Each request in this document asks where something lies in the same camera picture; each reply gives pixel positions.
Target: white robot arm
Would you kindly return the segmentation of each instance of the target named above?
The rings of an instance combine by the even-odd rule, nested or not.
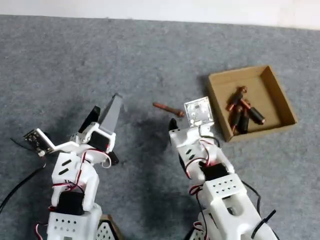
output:
[[[48,240],[117,239],[111,225],[99,227],[102,210],[95,203],[99,176],[94,165],[110,168],[118,162],[113,148],[121,105],[122,97],[116,94],[101,114],[95,106],[70,141],[57,146],[38,128],[24,136],[40,156],[62,151],[51,176]]]
[[[179,129],[172,119],[169,135],[186,175],[194,181],[189,193],[204,206],[190,239],[277,240],[266,224],[275,211],[262,220],[244,183],[215,144],[208,98],[185,103],[185,110],[190,128]]]

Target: black wire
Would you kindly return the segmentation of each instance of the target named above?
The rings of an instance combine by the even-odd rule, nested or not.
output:
[[[31,152],[36,152],[34,149],[30,149],[30,148],[28,148],[28,147],[26,147],[26,146],[23,146],[21,143],[17,142],[17,141],[14,140],[12,137],[10,137],[10,140],[11,140],[12,142],[14,142],[15,144],[17,144],[19,147],[21,147],[21,148],[23,148],[23,149],[25,149],[25,150],[28,150],[28,151],[31,151]]]
[[[253,191],[256,195],[257,195],[257,197],[258,197],[258,200],[256,201],[256,211],[258,212],[258,214],[261,216],[261,214],[260,214],[260,202],[261,202],[261,195],[258,193],[258,191],[257,190],[255,190],[252,186],[250,186],[248,183],[246,183],[245,181],[241,181],[244,185],[246,185],[251,191]],[[267,221],[274,215],[276,213],[276,210],[273,210],[270,214],[269,214],[269,216],[267,216],[265,219],[267,219]],[[252,235],[251,235],[251,238],[253,239],[254,237],[255,237],[255,235],[256,235],[256,232],[259,230],[259,228],[264,224],[264,223],[266,223],[264,220],[265,219],[263,219],[257,226],[256,226],[256,228],[253,230],[253,233],[252,233]],[[276,237],[276,239],[278,239],[278,240],[280,240],[280,238],[279,238],[279,236],[276,234],[276,232],[275,231],[273,231],[272,230],[272,232],[274,233],[274,235],[275,235],[275,237]]]
[[[261,195],[257,192],[257,190],[255,190],[252,186],[250,186],[248,183],[246,183],[245,181],[241,181],[244,185],[246,185],[249,189],[251,189],[252,192],[254,192],[257,197],[258,200],[256,201],[256,211],[258,212],[258,214],[261,216],[260,214],[260,202],[261,202]]]
[[[200,204],[200,201],[199,201],[199,198],[198,198],[198,193],[197,192],[195,194],[195,198],[196,198],[196,201],[198,202],[198,205],[199,205],[199,208],[200,208],[200,211],[201,211],[201,215],[202,215],[202,218],[203,218],[203,221],[204,221],[204,226],[205,226],[205,236],[208,236],[208,229],[207,229],[207,222],[206,222],[206,219],[205,219],[205,214],[204,214],[204,211],[202,210],[202,207],[201,207],[201,204]]]
[[[257,233],[258,230],[261,228],[261,226],[262,226],[263,224],[266,224],[266,223],[270,220],[270,218],[271,218],[273,215],[275,215],[275,213],[276,213],[276,210],[273,210],[266,218],[262,219],[261,222],[259,222],[259,224],[255,227],[255,229],[254,229],[253,232],[252,232],[251,239],[254,239],[254,238],[255,238],[256,233]]]
[[[23,179],[20,183],[18,183],[14,189],[11,190],[11,192],[5,197],[5,199],[3,200],[3,202],[0,205],[0,214],[3,211],[4,207],[6,206],[6,204],[8,203],[8,201],[10,200],[10,198],[16,193],[16,191],[22,187],[26,182],[28,182],[30,179],[32,179],[35,175],[37,175],[38,173],[41,172],[41,170],[43,170],[46,167],[46,164],[44,164],[42,167],[36,169],[33,173],[31,173],[29,176],[27,176],[25,179]]]
[[[213,139],[216,141],[216,145],[218,146],[218,148],[220,148],[220,141],[218,138],[216,138],[215,136],[208,136],[208,135],[202,135],[201,134],[201,126],[199,126],[199,135],[201,138],[204,138],[204,139]]]
[[[85,190],[82,188],[82,187],[80,187],[79,185],[76,185],[74,182],[72,182],[72,181],[68,181],[69,183],[71,183],[71,184],[73,184],[74,186],[77,186],[80,190],[81,190],[81,192],[83,193],[83,194],[85,194]]]

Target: white wall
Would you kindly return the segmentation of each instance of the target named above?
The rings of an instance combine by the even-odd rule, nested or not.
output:
[[[320,0],[0,0],[0,14],[320,30]]]

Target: open cardboard tray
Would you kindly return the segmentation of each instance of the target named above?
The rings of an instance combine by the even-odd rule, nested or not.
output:
[[[244,98],[265,117],[265,123],[258,125],[250,120],[247,134],[234,135],[229,124],[230,112],[226,108],[230,96],[240,86],[247,86]],[[286,131],[298,122],[276,75],[268,65],[213,73],[209,76],[208,89],[227,142]]]

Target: gray carpet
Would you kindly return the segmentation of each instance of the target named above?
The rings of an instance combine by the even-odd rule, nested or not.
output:
[[[125,97],[115,146],[121,163],[96,168],[96,202],[129,240],[182,239],[199,209],[168,145],[172,116],[152,102],[182,108],[206,94],[209,73],[270,64],[298,125],[247,142],[223,142],[222,149],[262,195],[262,214],[277,209],[269,224],[281,240],[317,239],[319,40],[319,31],[273,27],[0,16],[0,201],[42,164],[10,137],[41,128],[61,143],[94,105],[103,107],[119,92]],[[222,139],[218,123],[214,131]],[[54,164],[50,158],[5,207],[1,240],[36,239],[34,224],[48,217]]]

